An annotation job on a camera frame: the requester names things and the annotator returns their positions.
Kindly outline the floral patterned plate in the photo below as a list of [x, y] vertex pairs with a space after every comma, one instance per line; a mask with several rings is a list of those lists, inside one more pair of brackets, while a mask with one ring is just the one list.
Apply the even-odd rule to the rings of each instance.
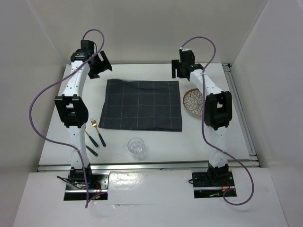
[[195, 117], [203, 115], [203, 95], [198, 88], [188, 90], [183, 96], [184, 108]]

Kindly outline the dark grey checked cloth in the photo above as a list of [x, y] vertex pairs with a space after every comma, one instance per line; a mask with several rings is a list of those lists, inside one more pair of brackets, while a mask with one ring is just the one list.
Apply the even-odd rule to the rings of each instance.
[[178, 81], [107, 80], [99, 128], [182, 131]]

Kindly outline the gold fork green handle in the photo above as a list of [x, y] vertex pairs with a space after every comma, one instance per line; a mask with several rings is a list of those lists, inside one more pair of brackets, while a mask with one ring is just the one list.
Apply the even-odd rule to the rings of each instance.
[[102, 146], [103, 146], [103, 147], [106, 147], [107, 145], [106, 145], [106, 143], [105, 143], [105, 141], [104, 141], [104, 139], [103, 139], [103, 137], [102, 137], [100, 131], [98, 130], [97, 121], [95, 120], [95, 118], [91, 118], [90, 121], [91, 121], [92, 126], [93, 126], [93, 127], [96, 129], [96, 131], [97, 131], [97, 134], [98, 134], [98, 136], [99, 136], [99, 139], [100, 139], [100, 141], [101, 141]]

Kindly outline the gold spoon green handle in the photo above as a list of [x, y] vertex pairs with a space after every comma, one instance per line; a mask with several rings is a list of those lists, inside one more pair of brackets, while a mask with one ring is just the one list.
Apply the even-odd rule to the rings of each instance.
[[88, 136], [89, 140], [92, 142], [92, 144], [95, 146], [95, 147], [99, 147], [99, 145], [97, 144], [97, 142], [90, 136], [90, 134], [86, 131], [86, 126], [84, 128], [84, 131], [86, 133], [86, 135]]

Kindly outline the clear drinking glass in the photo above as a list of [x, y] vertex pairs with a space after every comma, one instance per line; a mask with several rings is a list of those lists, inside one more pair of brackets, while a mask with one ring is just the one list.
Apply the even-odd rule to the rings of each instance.
[[143, 158], [145, 153], [145, 143], [141, 138], [132, 138], [127, 144], [128, 150], [136, 158]]

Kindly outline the gold knife green handle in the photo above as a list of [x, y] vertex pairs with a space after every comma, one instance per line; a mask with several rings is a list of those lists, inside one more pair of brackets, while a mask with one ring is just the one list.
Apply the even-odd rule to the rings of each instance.
[[86, 149], [91, 153], [91, 154], [93, 154], [94, 156], [98, 156], [98, 153], [97, 152], [95, 152], [92, 148], [90, 148], [89, 146], [87, 146], [86, 145]]

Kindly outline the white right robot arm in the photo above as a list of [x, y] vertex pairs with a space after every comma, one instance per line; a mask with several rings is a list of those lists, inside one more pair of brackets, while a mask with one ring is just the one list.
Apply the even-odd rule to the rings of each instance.
[[232, 95], [220, 89], [204, 72], [201, 64], [172, 60], [172, 77], [187, 78], [202, 93], [202, 135], [213, 148], [208, 160], [207, 181], [219, 185], [227, 177], [229, 166], [226, 150], [227, 127], [232, 120]]

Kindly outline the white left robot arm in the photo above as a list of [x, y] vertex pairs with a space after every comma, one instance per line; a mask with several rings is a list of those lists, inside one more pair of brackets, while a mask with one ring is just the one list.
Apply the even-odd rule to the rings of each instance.
[[90, 161], [86, 152], [85, 125], [89, 111], [81, 96], [86, 77], [99, 78], [99, 73], [112, 70], [102, 51], [101, 60], [94, 47], [81, 47], [71, 55], [71, 74], [65, 90], [55, 97], [55, 106], [61, 122], [67, 128], [71, 145], [71, 169], [66, 182], [87, 189], [93, 184]]

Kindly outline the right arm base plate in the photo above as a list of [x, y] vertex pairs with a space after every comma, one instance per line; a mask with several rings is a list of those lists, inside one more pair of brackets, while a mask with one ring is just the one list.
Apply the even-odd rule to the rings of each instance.
[[188, 183], [193, 185], [194, 198], [219, 198], [225, 192], [226, 197], [237, 197], [232, 172], [229, 171], [224, 177], [211, 180], [207, 172], [193, 172]]

